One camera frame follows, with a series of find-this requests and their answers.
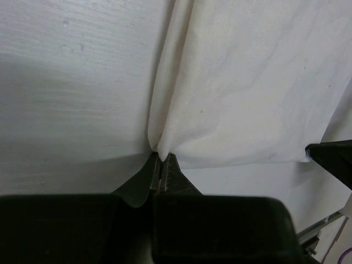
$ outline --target fabric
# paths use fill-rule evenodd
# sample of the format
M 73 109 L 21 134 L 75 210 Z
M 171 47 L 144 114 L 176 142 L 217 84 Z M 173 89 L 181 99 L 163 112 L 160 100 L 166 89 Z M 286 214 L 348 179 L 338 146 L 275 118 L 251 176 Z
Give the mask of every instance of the fabric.
M 352 77 L 352 2 L 176 1 L 148 138 L 183 168 L 307 161 Z

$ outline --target white wooden surface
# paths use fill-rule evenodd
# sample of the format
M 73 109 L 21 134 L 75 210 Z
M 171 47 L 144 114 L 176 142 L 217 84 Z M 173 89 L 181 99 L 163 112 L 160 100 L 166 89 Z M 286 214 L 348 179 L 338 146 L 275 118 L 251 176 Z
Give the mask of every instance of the white wooden surface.
M 0 194 L 109 192 L 140 168 L 171 7 L 0 1 Z M 330 139 L 352 138 L 352 97 L 345 98 Z M 350 194 L 314 163 L 184 173 L 204 193 L 276 197 L 298 230 L 342 208 Z

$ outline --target folded cloth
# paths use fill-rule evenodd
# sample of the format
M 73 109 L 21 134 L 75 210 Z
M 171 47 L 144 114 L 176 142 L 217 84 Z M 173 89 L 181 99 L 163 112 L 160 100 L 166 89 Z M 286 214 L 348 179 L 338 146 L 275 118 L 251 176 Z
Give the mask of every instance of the folded cloth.
M 183 168 L 308 161 L 352 77 L 352 1 L 176 1 L 148 138 Z

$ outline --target white cloth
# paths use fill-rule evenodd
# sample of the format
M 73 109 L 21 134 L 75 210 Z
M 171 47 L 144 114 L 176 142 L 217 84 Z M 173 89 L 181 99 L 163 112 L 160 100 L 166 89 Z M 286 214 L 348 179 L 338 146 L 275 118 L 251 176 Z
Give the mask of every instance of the white cloth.
M 307 161 L 352 76 L 352 1 L 176 1 L 148 138 L 183 168 Z

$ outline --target cloth fold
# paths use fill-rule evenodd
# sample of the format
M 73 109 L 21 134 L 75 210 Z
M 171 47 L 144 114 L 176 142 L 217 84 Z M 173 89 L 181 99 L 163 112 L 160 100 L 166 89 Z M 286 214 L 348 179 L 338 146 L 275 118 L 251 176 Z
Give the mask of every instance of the cloth fold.
M 351 77 L 351 1 L 176 1 L 149 142 L 183 168 L 304 162 Z

